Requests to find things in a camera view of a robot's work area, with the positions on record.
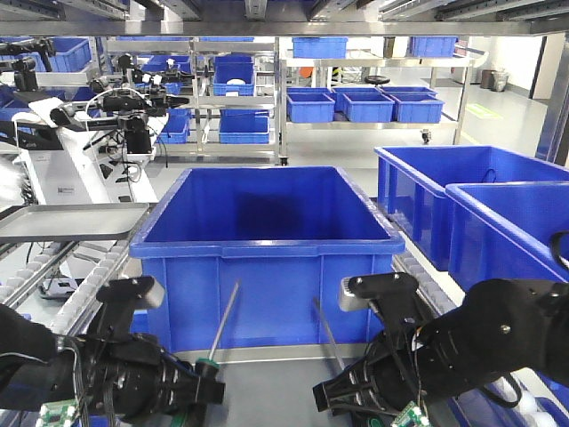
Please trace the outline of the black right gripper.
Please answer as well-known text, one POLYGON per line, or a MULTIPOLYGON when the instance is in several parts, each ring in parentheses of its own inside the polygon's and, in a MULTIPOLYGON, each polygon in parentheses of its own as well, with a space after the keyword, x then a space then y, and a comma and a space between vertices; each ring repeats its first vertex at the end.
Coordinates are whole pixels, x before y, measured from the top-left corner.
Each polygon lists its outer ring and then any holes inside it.
POLYGON ((312 388, 318 412, 394 415, 411 401, 449 398, 449 334, 422 328, 397 341, 377 335, 364 356, 312 388))

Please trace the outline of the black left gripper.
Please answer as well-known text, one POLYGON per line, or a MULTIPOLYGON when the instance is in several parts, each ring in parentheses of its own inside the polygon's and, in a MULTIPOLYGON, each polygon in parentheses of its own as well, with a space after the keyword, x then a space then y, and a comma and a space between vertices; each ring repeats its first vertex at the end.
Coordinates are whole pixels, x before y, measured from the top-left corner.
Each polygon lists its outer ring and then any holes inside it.
POLYGON ((92 352, 84 359, 87 410, 110 423, 139 423, 223 402, 225 383, 200 377, 151 334, 90 341, 84 349, 92 352))

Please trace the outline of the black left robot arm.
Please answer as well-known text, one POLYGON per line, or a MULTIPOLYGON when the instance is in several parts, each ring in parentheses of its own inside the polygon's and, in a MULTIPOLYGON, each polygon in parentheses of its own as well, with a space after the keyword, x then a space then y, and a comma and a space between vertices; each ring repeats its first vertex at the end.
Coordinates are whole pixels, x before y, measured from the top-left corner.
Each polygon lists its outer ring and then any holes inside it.
POLYGON ((211 362, 190 364, 168 353, 151 334, 115 326, 86 334, 55 334, 1 308, 1 407, 36 412, 44 403, 76 400, 89 415, 129 424, 156 415, 187 414, 193 426, 202 410, 222 403, 224 383, 211 362))

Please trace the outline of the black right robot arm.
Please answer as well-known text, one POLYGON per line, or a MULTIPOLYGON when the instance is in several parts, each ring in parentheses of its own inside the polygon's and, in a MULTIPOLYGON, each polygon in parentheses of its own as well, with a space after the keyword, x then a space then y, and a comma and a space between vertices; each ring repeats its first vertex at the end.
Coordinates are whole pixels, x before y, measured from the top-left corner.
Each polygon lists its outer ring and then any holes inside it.
POLYGON ((365 354, 313 388, 317 409, 334 414, 395 415, 483 391, 531 368, 568 384, 568 285, 544 279, 487 279, 438 317, 403 272, 345 279, 343 289, 383 325, 365 354))

